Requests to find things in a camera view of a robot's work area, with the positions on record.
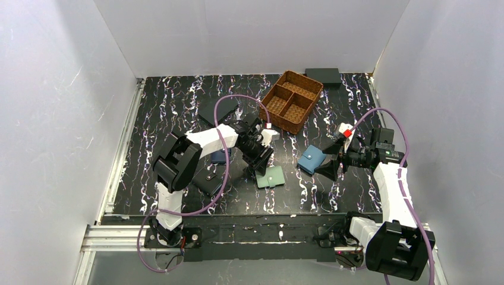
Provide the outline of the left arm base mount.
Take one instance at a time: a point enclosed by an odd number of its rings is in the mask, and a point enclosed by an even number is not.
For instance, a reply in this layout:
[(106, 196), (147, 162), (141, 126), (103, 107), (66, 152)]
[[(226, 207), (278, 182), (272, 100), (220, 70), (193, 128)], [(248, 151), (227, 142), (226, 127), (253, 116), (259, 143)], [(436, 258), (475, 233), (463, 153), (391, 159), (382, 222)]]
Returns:
[(141, 242), (144, 248), (200, 248), (202, 244), (203, 231), (198, 227), (184, 227), (183, 224), (174, 230), (163, 228), (154, 218), (148, 220), (146, 234)]

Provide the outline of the green card holder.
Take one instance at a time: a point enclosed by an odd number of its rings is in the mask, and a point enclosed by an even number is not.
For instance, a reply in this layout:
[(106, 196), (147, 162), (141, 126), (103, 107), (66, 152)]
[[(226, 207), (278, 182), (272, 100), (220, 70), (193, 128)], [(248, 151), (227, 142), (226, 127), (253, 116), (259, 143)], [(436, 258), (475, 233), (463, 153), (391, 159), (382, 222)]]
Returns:
[(285, 184), (284, 171), (281, 166), (268, 167), (263, 175), (255, 171), (255, 175), (259, 189), (274, 188)]

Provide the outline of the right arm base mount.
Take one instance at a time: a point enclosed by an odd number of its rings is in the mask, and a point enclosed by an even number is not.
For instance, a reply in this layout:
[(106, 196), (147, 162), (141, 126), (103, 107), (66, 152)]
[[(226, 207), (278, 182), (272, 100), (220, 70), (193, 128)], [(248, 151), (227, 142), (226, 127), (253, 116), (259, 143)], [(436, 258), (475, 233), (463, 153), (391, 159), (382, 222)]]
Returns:
[(362, 270), (365, 268), (363, 246), (349, 232), (350, 223), (354, 217), (368, 218), (367, 215), (357, 211), (349, 211), (343, 219), (337, 220), (330, 226), (318, 227), (313, 236), (313, 241), (321, 248), (335, 248), (339, 246), (354, 248), (348, 253), (349, 257), (340, 252), (337, 252), (336, 256), (343, 259), (345, 269)]

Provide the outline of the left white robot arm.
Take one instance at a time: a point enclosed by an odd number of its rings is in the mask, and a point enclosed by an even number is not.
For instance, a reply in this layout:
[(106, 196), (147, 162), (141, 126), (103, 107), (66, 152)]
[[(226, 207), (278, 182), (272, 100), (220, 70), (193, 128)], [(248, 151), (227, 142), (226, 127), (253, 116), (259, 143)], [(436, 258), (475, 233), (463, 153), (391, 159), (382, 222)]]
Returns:
[(200, 159), (237, 148), (253, 170), (265, 174), (273, 153), (271, 144), (278, 138), (279, 132), (270, 123), (262, 125), (254, 115), (201, 132), (170, 133), (152, 163), (158, 191), (157, 223), (169, 232), (182, 224), (182, 191), (195, 177)]

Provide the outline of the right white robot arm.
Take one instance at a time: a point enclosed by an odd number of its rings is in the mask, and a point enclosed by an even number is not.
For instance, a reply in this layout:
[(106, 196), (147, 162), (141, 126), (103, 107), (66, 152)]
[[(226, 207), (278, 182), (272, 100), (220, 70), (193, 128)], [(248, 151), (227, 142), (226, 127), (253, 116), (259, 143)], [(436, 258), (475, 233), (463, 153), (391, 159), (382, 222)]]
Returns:
[(335, 181), (350, 166), (370, 169), (382, 201), (382, 223), (377, 224), (370, 215), (350, 211), (339, 226), (319, 228), (317, 237), (322, 245), (339, 241), (361, 248), (363, 265), (370, 271), (417, 281), (436, 240), (433, 232), (421, 229), (410, 212), (407, 164), (402, 161), (405, 154), (395, 150), (393, 136), (392, 129), (373, 128), (370, 145), (357, 150), (351, 145), (352, 125), (338, 126), (335, 142), (323, 150), (332, 158), (315, 173)]

